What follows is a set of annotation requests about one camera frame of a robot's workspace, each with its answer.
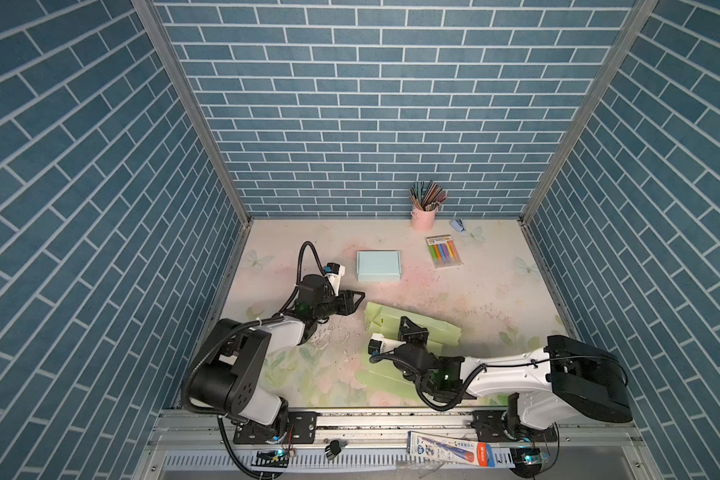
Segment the light green paper box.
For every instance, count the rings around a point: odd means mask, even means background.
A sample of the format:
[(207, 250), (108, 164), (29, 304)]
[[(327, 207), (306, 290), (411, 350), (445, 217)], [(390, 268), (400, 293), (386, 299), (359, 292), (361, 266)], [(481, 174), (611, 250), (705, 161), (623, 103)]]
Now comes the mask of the light green paper box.
[[(381, 336), (384, 340), (418, 344), (426, 341), (426, 349), (437, 356), (443, 353), (444, 347), (457, 346), (462, 334), (459, 327), (448, 322), (374, 302), (366, 305), (364, 318), (366, 331), (374, 339)], [(405, 379), (392, 362), (372, 364), (369, 358), (369, 353), (362, 356), (362, 367), (355, 378), (371, 391), (371, 396), (383, 397), (383, 405), (419, 400), (414, 383)]]

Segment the light blue paper box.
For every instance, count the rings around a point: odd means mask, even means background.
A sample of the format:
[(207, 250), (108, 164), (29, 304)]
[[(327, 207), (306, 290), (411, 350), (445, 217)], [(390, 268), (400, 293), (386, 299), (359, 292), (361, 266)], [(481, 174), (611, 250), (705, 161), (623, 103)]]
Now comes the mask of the light blue paper box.
[(400, 252), (396, 250), (358, 251), (356, 277), (361, 283), (399, 282), (402, 277)]

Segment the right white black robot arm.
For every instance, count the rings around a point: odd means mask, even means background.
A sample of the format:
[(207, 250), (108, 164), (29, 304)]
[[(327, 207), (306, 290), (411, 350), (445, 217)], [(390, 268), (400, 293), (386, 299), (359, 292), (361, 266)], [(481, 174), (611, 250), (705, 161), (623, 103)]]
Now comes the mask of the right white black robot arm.
[(371, 359), (392, 362), (435, 411), (505, 394), (509, 429), (545, 430), (576, 415), (612, 424), (633, 420), (626, 370), (604, 350), (550, 335), (545, 346), (513, 356), (441, 356), (428, 349), (428, 339), (426, 328), (404, 317), (395, 339), (373, 337)]

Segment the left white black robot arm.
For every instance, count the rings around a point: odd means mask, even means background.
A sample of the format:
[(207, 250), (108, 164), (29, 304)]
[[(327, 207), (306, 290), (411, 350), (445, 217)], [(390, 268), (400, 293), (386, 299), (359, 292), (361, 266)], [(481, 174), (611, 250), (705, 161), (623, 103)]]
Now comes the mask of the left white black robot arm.
[(283, 436), (288, 402), (259, 385), (266, 357), (306, 343), (333, 316), (353, 315), (365, 294), (340, 289), (340, 283), (336, 273), (309, 274), (273, 316), (244, 323), (219, 320), (189, 364), (181, 391), (183, 408)]

